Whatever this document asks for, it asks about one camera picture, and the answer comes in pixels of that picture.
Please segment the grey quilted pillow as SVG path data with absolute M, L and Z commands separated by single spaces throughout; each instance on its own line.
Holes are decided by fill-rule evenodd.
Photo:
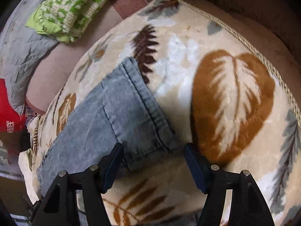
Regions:
M 10 106 L 18 115 L 25 109 L 30 79 L 41 59 L 59 43 L 37 34 L 26 22 L 44 0 L 21 0 L 1 32 L 1 64 Z

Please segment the pink brown bed sheet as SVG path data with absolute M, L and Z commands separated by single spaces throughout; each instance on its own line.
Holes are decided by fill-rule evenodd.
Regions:
M 110 29 L 150 1 L 109 0 L 106 2 L 76 42 L 59 43 L 42 58 L 27 88 L 27 105 L 33 111 L 43 114 L 86 51 Z

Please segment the red shopping bag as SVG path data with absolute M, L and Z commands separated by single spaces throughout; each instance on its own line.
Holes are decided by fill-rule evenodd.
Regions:
M 1 132 L 15 133 L 24 129 L 25 115 L 18 115 L 10 106 L 4 79 L 0 83 L 0 129 Z

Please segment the green patterned folded cloth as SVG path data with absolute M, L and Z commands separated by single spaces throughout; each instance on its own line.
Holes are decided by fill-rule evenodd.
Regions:
M 26 26 L 59 42 L 76 41 L 108 0 L 45 0 Z

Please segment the blue denim pants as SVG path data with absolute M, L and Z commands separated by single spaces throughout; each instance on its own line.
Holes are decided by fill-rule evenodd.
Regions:
M 180 148 L 132 57 L 119 63 L 70 113 L 37 169 L 41 194 L 46 194 L 60 171 L 84 171 L 116 143 L 123 145 L 130 171 Z

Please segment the leaf pattern fleece blanket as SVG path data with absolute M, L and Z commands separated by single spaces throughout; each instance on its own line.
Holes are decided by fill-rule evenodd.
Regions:
M 180 148 L 133 171 L 124 158 L 102 200 L 113 225 L 196 225 L 206 195 L 184 158 L 187 143 L 211 164 L 256 180 L 275 225 L 300 215 L 300 74 L 276 36 L 206 1 L 153 0 L 96 41 L 19 155 L 31 202 L 43 196 L 37 169 L 70 113 L 132 57 Z

